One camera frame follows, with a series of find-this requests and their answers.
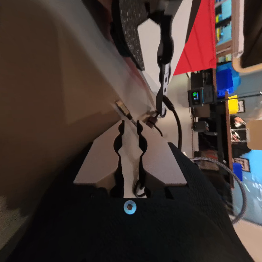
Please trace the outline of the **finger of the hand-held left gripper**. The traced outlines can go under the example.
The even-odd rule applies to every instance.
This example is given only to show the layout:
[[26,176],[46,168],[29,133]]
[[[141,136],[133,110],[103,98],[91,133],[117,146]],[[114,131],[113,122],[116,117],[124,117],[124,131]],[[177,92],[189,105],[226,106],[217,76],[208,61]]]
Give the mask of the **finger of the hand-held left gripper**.
[[171,76],[173,76],[176,71],[185,44],[189,39],[201,0],[183,0],[177,2],[180,3],[180,5],[173,17],[171,29],[173,40],[173,56],[170,62]]
[[157,62],[158,48],[161,40],[161,29],[151,19],[138,26],[138,35],[142,52],[144,69],[142,74],[153,93],[158,93],[160,68]]

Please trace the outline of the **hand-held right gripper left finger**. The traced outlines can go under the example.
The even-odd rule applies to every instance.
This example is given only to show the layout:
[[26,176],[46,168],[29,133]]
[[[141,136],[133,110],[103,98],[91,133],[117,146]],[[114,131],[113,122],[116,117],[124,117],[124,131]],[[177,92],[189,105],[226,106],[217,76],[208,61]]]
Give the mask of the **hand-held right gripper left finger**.
[[104,188],[111,197],[124,197],[124,177],[119,150],[125,121],[120,120],[96,138],[80,167],[74,185]]

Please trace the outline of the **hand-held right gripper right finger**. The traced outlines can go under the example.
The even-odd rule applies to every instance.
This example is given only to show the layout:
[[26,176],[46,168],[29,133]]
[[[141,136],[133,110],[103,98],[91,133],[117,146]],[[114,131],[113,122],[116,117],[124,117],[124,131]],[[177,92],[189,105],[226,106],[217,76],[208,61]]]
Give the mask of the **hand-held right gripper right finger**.
[[184,187],[187,181],[166,139],[155,133],[142,121],[137,121],[139,148],[139,175],[136,190],[144,190],[144,196],[150,198],[154,192],[168,187]]

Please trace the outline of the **grey usb hub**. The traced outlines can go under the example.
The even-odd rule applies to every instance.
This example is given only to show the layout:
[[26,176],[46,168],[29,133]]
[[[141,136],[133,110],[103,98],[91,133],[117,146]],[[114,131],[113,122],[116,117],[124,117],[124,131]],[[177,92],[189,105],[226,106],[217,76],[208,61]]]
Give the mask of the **grey usb hub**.
[[166,114],[165,103],[163,97],[167,94],[167,87],[169,84],[169,78],[171,73],[170,62],[167,64],[160,65],[159,82],[161,84],[160,89],[156,95],[156,111],[160,117],[164,117]]

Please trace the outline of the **black hub cable grey plug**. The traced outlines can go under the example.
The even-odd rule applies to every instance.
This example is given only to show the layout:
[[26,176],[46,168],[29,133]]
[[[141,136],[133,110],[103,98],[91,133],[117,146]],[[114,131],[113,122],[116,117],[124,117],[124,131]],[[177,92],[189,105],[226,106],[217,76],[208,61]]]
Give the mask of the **black hub cable grey plug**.
[[159,116],[159,113],[154,112],[153,115],[148,118],[146,125],[149,126],[151,129],[156,129],[159,132],[159,134],[161,135],[161,137],[163,137],[161,130],[157,127],[158,116]]

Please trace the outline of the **red sheet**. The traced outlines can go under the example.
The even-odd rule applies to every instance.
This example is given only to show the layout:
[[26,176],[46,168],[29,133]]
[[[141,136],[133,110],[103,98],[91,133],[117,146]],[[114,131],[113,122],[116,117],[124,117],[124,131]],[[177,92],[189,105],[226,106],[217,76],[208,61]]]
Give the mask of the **red sheet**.
[[215,44],[215,4],[203,0],[173,75],[215,69]]

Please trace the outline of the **storage shelf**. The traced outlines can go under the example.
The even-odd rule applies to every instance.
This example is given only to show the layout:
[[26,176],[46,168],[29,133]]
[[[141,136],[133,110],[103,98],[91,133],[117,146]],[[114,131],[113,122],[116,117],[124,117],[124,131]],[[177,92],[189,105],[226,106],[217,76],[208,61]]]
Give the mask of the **storage shelf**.
[[215,41],[217,62],[232,53],[232,1],[215,1]]

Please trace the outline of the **black box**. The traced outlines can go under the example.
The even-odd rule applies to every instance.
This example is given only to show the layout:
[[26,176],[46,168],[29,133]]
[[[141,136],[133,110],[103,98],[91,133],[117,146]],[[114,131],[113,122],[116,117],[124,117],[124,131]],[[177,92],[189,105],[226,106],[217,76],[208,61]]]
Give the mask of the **black box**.
[[191,72],[190,89],[197,89],[206,85],[213,85],[213,69]]

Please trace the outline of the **small black device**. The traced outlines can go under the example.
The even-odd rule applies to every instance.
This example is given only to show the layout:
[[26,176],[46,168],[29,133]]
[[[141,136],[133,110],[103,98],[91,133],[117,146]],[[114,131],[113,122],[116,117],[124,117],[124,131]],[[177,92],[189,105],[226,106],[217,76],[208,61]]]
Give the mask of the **small black device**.
[[209,131],[209,125],[206,121],[197,121],[193,123],[193,130],[197,133],[205,133]]

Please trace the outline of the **blue storage bin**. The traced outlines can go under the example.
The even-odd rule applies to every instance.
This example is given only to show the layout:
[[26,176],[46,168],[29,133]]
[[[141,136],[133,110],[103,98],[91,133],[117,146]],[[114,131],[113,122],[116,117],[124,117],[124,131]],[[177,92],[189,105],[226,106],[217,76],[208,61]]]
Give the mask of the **blue storage bin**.
[[241,78],[237,71],[228,62],[216,68],[217,97],[224,98],[225,93],[234,93],[241,85]]

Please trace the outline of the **black power station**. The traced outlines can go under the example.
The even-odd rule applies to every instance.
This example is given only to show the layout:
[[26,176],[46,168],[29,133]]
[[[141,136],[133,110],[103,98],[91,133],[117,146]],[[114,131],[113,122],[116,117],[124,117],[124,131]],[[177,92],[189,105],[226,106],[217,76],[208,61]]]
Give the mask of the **black power station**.
[[188,103],[190,108],[202,107],[205,104],[211,104],[215,100],[213,85],[191,89],[188,91]]

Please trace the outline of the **black white printed tag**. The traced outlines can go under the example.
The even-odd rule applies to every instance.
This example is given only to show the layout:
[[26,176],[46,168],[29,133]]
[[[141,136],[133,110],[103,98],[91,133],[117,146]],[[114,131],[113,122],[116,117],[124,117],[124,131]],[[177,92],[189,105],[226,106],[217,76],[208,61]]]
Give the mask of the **black white printed tag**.
[[234,162],[241,164],[242,170],[244,172],[251,172],[249,159],[246,159],[246,158],[234,158]]

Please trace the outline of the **yellow storage bin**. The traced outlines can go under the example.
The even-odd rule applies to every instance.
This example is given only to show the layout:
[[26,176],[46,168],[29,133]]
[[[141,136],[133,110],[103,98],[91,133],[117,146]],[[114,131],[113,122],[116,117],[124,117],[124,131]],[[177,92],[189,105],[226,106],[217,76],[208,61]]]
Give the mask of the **yellow storage bin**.
[[228,98],[228,111],[230,115],[238,113],[238,96],[233,95]]

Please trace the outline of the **cardboard box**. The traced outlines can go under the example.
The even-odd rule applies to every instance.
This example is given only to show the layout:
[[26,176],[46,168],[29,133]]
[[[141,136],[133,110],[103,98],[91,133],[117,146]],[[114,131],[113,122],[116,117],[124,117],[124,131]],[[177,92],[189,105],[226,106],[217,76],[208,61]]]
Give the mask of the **cardboard box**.
[[247,146],[251,150],[262,150],[262,120],[250,120],[247,123],[250,140]]

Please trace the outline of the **pale wooden frame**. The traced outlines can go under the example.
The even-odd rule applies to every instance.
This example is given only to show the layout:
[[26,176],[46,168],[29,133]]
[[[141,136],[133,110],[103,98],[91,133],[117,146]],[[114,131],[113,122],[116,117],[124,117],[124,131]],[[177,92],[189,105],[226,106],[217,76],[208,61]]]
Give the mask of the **pale wooden frame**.
[[261,71],[262,1],[232,1],[232,65],[241,74]]

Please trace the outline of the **brown wooden post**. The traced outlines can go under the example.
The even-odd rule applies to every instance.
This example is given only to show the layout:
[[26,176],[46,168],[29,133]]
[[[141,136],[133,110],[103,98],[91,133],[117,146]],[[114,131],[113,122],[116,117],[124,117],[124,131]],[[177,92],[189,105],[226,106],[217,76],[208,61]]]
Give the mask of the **brown wooden post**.
[[[225,92],[225,99],[228,99],[228,93]],[[227,149],[228,149],[228,167],[233,171],[233,161],[232,161],[232,146],[231,146],[231,131],[230,131],[230,114],[228,101],[225,100],[225,119],[226,119],[226,135],[227,135]],[[234,178],[230,174],[230,187],[234,189]]]

